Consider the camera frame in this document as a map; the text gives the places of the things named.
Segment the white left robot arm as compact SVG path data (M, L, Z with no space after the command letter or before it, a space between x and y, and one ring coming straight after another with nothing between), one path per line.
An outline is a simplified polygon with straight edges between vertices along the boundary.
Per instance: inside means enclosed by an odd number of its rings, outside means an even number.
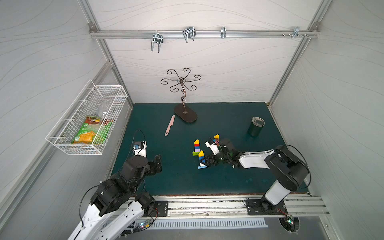
M138 193L146 176L162 171L162 158L153 161L141 155L128 158L123 169L101 182L71 240L115 240L150 228L157 217L166 216L147 191Z

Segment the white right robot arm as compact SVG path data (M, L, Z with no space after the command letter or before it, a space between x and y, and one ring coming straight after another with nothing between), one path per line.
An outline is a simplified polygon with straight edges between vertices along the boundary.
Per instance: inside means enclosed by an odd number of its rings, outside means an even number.
M198 151L198 143L195 143L195 154L200 162L199 169L216 166L222 161L233 168L267 169L276 178L260 200L244 201L248 215L287 216L287 212L282 210L284 198L298 190L305 178L310 175L310 168L304 157L299 158L291 152L290 145L280 145L260 152L239 152L229 139L214 138L207 141L206 146L212 154L205 155L203 151Z

